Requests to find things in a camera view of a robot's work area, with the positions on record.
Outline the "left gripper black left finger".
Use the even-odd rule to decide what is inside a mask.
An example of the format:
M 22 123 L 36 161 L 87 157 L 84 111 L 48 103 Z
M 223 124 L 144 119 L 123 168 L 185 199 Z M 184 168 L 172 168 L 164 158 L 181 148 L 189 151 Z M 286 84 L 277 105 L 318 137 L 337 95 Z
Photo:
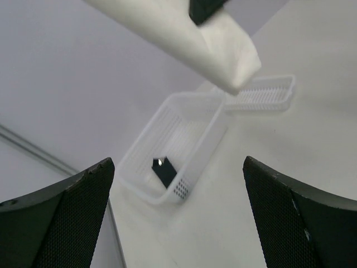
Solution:
M 1 203 L 1 267 L 90 267 L 114 179 L 106 158 Z

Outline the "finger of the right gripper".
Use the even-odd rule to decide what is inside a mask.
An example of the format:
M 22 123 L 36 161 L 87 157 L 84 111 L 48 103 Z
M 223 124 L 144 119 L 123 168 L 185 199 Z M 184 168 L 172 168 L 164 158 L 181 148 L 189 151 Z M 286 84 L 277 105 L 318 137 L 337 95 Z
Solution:
M 228 0 L 189 0 L 189 17 L 200 26 L 220 11 Z

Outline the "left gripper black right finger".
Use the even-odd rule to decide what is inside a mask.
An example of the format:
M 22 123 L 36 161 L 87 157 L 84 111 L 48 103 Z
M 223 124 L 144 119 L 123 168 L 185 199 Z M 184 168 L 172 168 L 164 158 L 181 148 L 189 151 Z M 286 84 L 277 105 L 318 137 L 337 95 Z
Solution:
M 356 201 L 248 156 L 243 174 L 267 267 L 356 267 Z

